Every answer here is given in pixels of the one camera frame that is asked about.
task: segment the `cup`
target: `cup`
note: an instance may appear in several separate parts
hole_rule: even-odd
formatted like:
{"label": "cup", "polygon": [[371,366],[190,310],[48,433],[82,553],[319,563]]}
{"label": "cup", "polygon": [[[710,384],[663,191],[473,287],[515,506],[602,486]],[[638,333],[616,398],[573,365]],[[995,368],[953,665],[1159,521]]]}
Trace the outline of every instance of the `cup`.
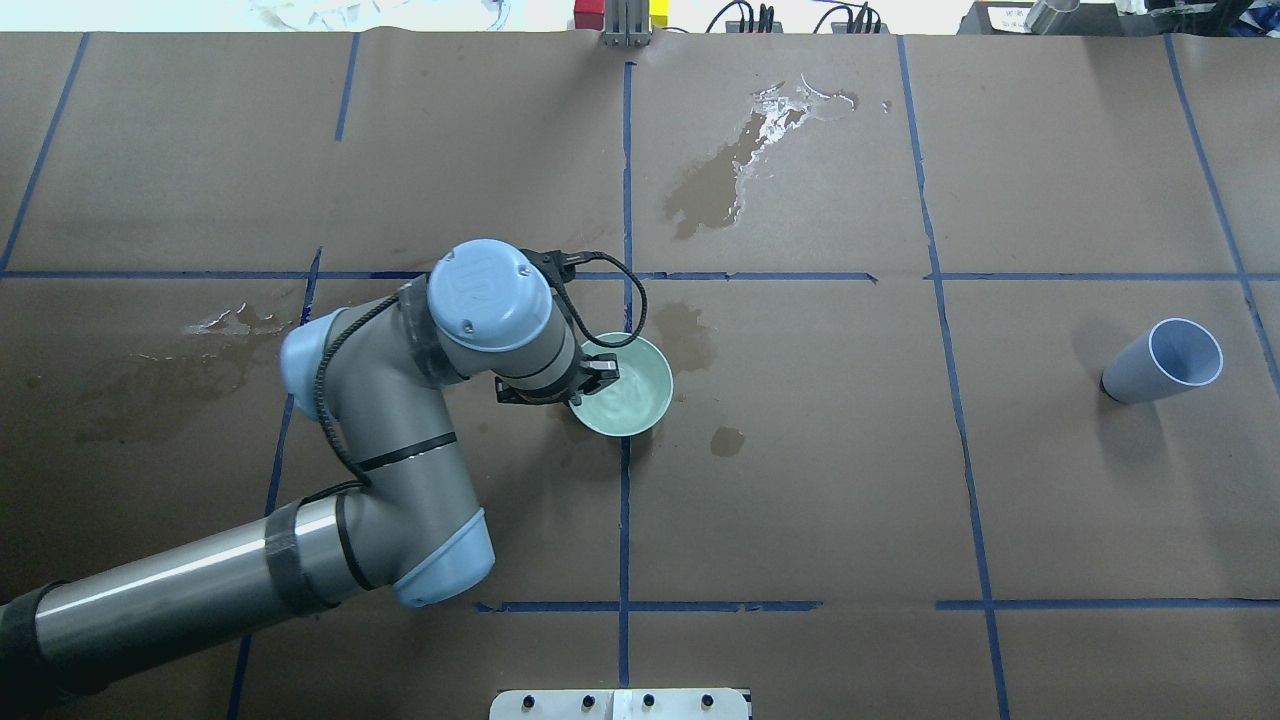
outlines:
{"label": "cup", "polygon": [[1102,391],[1132,405],[1204,387],[1222,374],[1222,347],[1198,323],[1169,318],[1116,355],[1102,373]]}

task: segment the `blue joint cap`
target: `blue joint cap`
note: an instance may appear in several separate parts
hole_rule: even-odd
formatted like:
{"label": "blue joint cap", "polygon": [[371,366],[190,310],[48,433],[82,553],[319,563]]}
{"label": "blue joint cap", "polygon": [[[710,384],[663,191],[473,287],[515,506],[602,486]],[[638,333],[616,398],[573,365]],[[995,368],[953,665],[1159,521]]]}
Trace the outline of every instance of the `blue joint cap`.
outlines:
{"label": "blue joint cap", "polygon": [[426,301],[444,334],[480,352],[516,350],[552,318],[547,278],[500,240],[472,240],[451,250],[431,270]]}
{"label": "blue joint cap", "polygon": [[294,328],[280,346],[280,375],[284,389],[293,396],[293,405],[312,420],[316,419],[316,370],[324,355],[325,340],[333,320],[346,307]]}
{"label": "blue joint cap", "polygon": [[493,543],[484,509],[466,521],[426,560],[396,580],[396,597],[404,607],[422,607],[448,600],[479,583],[493,569]]}

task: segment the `cable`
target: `cable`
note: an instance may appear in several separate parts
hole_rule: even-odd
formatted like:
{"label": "cable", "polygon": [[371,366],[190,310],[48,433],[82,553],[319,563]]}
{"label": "cable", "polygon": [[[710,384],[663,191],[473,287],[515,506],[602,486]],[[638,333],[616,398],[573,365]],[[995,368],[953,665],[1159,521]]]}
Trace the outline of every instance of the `cable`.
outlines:
{"label": "cable", "polygon": [[564,288],[564,282],[554,275],[550,275],[548,279],[552,281],[552,287],[556,288],[556,292],[564,301],[564,309],[568,310],[570,316],[573,318],[573,323],[577,324],[577,328],[580,331],[582,331],[582,334],[586,337],[586,340],[594,342],[595,345],[599,345],[600,347],[608,347],[611,350],[617,350],[618,347],[626,347],[632,342],[635,342],[635,338],[640,337],[640,331],[644,329],[645,318],[649,316],[649,295],[645,292],[644,284],[640,283],[640,278],[637,278],[636,274],[632,273],[630,268],[622,264],[622,261],[614,258],[613,255],[609,255],[608,252],[596,252],[596,251],[584,252],[584,255],[589,255],[590,258],[580,264],[591,263],[594,260],[604,260],[605,263],[609,263],[614,268],[622,270],[622,274],[625,274],[627,279],[636,286],[636,290],[640,291],[640,319],[636,320],[635,328],[631,331],[631,334],[628,334],[625,340],[620,340],[618,342],[609,342],[591,334],[591,331],[586,329],[586,323],[582,322],[582,316],[579,315],[577,307],[573,306],[573,301],[570,300],[568,291]]}
{"label": "cable", "polygon": [[818,35],[818,31],[822,29],[822,23],[827,22],[827,18],[829,18],[833,13],[838,13],[840,10],[844,10],[844,12],[849,13],[849,22],[845,23],[845,27],[846,28],[852,27],[852,24],[854,24],[854,9],[850,5],[836,5],[832,9],[827,10],[822,15],[822,18],[818,19],[818,24],[813,26],[813,33]]}
{"label": "cable", "polygon": [[728,9],[732,8],[733,5],[739,6],[740,17],[741,17],[742,8],[746,8],[746,18],[748,19],[741,20],[741,22],[745,23],[742,26],[744,32],[750,32],[750,28],[755,26],[755,8],[753,8],[751,4],[748,3],[746,0],[732,0],[730,4],[724,5],[723,8],[721,8],[721,12],[716,13],[716,17],[712,18],[712,22],[707,23],[707,32],[710,32],[712,29],[714,29],[716,28],[716,20],[721,19],[721,15],[723,15],[724,13],[727,13]]}
{"label": "cable", "polygon": [[360,328],[365,327],[369,320],[376,318],[379,313],[387,310],[392,305],[396,305],[398,301],[398,295],[383,299],[381,302],[375,305],[371,310],[361,315],[355,323],[347,325],[340,333],[338,333],[338,337],[333,338],[333,342],[330,342],[329,346],[325,347],[324,354],[320,355],[320,364],[316,366],[316,382],[315,386],[312,386],[316,398],[316,419],[320,421],[320,429],[324,430],[324,437],[329,441],[329,447],[333,450],[333,454],[338,456],[342,465],[347,468],[347,471],[349,471],[356,479],[338,483],[315,495],[308,495],[302,498],[302,505],[315,502],[316,500],[321,500],[347,489],[367,488],[374,484],[374,482],[369,479],[369,475],[360,469],[360,465],[351,456],[351,454],[347,452],[347,448],[343,447],[342,441],[338,439],[338,430],[333,427],[333,413],[329,411],[329,404],[325,400],[325,377],[329,373],[329,363],[333,361],[333,356],[337,355],[342,345],[347,342],[347,338],[355,334]]}

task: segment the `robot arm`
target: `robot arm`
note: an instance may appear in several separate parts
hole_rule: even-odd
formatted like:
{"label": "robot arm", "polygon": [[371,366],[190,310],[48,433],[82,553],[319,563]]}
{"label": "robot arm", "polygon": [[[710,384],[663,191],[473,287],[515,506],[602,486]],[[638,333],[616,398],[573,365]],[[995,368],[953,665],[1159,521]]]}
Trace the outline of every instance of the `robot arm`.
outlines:
{"label": "robot arm", "polygon": [[343,483],[0,607],[0,717],[364,591],[389,584],[402,605],[420,607],[484,579],[493,546],[440,388],[493,370],[499,401],[540,405],[576,402],[617,379],[612,354],[580,350],[563,292],[573,265],[595,258],[471,241],[430,282],[419,277],[392,299],[289,333],[287,389],[302,413],[339,423],[344,461],[367,484]]}

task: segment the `white label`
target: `white label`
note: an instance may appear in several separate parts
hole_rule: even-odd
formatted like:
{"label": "white label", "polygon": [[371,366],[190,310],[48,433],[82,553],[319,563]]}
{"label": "white label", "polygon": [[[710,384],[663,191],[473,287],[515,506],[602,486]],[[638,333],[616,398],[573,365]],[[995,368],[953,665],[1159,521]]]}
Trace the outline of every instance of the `white label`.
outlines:
{"label": "white label", "polygon": [[1027,29],[1027,13],[1030,8],[987,8],[991,27],[1004,32],[1030,32]]}

